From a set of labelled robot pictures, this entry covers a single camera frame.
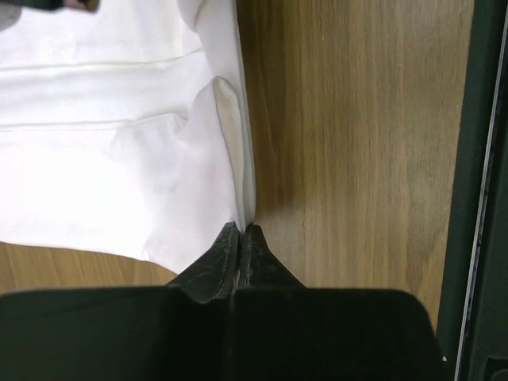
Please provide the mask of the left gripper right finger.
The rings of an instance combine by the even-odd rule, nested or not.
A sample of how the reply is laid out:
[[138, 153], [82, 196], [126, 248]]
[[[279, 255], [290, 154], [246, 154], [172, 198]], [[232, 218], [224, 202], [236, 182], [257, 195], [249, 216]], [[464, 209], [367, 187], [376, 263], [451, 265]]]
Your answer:
[[229, 300], [232, 380], [442, 380], [429, 315], [411, 294], [304, 287], [247, 228]]

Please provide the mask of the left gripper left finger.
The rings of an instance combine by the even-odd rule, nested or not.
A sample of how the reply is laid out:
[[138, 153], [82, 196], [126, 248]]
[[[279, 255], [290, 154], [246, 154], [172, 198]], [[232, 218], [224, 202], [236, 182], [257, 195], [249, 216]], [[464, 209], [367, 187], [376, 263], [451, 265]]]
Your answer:
[[16, 291], [1, 297], [4, 380], [219, 380], [239, 232], [163, 286]]

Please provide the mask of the white t shirt red print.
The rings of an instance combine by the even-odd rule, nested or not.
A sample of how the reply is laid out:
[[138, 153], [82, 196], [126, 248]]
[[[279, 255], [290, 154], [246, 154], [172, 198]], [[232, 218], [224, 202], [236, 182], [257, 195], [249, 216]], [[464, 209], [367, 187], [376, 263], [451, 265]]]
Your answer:
[[1, 4], [1, 239], [179, 273], [256, 212], [233, 1]]

